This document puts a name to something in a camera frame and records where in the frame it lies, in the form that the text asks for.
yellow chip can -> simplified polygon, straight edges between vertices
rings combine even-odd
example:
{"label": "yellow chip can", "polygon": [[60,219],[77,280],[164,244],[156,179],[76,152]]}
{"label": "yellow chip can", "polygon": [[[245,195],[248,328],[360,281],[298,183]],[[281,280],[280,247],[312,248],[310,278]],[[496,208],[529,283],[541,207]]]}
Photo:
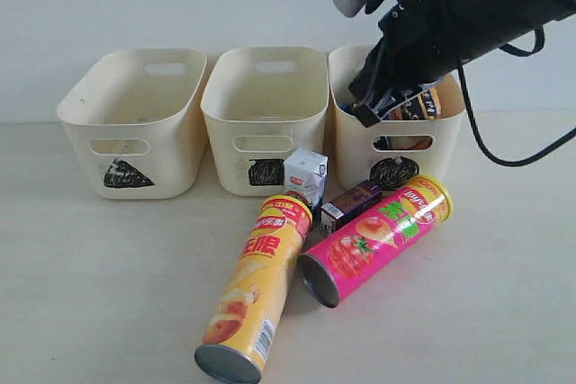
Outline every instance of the yellow chip can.
{"label": "yellow chip can", "polygon": [[260,382],[311,222],[310,210],[292,197],[275,195],[264,201],[194,352],[204,372],[232,384]]}

cream plastic bin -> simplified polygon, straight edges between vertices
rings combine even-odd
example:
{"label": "cream plastic bin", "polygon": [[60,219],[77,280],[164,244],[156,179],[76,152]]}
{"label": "cream plastic bin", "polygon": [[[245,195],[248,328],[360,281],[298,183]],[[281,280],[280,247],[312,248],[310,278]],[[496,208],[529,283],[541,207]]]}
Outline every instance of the cream plastic bin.
{"label": "cream plastic bin", "polygon": [[99,60],[58,106],[88,182],[108,199],[165,199],[194,183],[208,143],[207,57],[127,49]]}
{"label": "cream plastic bin", "polygon": [[220,184],[241,196],[284,191],[284,160],[321,153],[328,60],[303,47],[245,47],[216,62],[202,98]]}
{"label": "cream plastic bin", "polygon": [[[370,49],[372,46],[344,47],[328,56],[338,180],[343,187],[351,189],[365,179],[372,179],[389,192],[398,189],[418,173],[442,180],[464,117],[460,87],[452,76],[447,76],[436,87],[441,104],[438,120],[381,121],[371,128],[365,128],[356,117],[344,112],[338,105],[356,100],[347,87]],[[424,150],[378,150],[374,142],[386,136],[431,137],[432,144]]]}

basket handle hole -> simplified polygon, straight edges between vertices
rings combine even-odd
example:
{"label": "basket handle hole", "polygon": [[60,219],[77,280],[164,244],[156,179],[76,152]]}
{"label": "basket handle hole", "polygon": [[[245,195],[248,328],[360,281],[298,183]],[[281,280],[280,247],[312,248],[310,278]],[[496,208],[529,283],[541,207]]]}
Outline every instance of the basket handle hole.
{"label": "basket handle hole", "polygon": [[297,70],[298,64],[293,60],[275,60],[256,63],[256,71],[262,74],[293,74]]}
{"label": "basket handle hole", "polygon": [[93,139],[90,148],[97,155],[146,155],[150,145],[142,139]]}
{"label": "basket handle hole", "polygon": [[286,136],[245,135],[234,138],[234,148],[238,152],[286,153],[292,150],[293,141]]}
{"label": "basket handle hole", "polygon": [[144,70],[151,76],[183,76],[186,66],[184,63],[147,63]]}
{"label": "basket handle hole", "polygon": [[377,152],[394,150],[419,151],[427,150],[434,144],[434,138],[429,135],[387,135],[378,136],[372,146]]}

chip can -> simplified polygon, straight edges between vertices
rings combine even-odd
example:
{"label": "chip can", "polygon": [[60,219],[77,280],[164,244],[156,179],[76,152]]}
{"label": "chip can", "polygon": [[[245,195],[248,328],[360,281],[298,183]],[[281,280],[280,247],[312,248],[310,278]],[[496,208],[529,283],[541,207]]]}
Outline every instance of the chip can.
{"label": "chip can", "polygon": [[262,379],[311,222],[311,212],[301,201],[286,195],[264,201],[202,344],[194,352],[204,372],[233,384],[256,384]]}
{"label": "chip can", "polygon": [[412,177],[391,196],[301,254],[298,271],[310,293],[335,308],[385,265],[453,212],[445,186]]}

beige tabletop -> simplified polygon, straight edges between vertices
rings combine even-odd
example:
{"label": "beige tabletop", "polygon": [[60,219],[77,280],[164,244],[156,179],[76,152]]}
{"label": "beige tabletop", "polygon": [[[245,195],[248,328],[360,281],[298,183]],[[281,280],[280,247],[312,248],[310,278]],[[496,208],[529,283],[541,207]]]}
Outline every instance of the beige tabletop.
{"label": "beige tabletop", "polygon": [[[575,119],[480,124],[522,157]],[[453,217],[337,308],[294,279],[264,384],[576,382],[576,143],[503,168],[464,121],[445,184]],[[0,382],[215,383],[194,348],[261,201],[226,193],[210,150],[180,197],[107,201],[59,125],[0,126]]]}

